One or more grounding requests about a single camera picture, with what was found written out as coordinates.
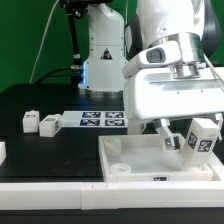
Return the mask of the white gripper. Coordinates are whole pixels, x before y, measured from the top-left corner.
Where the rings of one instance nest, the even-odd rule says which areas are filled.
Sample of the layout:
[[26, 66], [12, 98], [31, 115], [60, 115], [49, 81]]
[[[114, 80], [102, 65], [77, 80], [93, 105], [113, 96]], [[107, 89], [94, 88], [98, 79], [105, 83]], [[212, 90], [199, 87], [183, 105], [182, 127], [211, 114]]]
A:
[[127, 80], [123, 94], [128, 120], [157, 119], [154, 127], [163, 140], [164, 150], [181, 149], [180, 138], [169, 129], [167, 118], [217, 113], [218, 141], [222, 141], [224, 83], [209, 68], [202, 69], [195, 79], [174, 79], [168, 68], [144, 69]]

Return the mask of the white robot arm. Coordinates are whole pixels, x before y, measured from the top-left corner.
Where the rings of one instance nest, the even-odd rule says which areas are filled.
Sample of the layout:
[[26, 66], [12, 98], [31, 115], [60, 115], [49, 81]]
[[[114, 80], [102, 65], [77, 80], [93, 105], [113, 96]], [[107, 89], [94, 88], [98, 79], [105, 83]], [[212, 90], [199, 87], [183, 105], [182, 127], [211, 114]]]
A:
[[68, 15], [89, 20], [89, 56], [74, 50], [78, 88], [92, 97], [121, 95], [128, 133], [155, 124], [166, 145], [178, 146], [171, 119], [224, 112], [224, 79], [208, 58], [220, 41], [210, 0], [137, 0], [129, 23], [106, 3], [64, 0]]

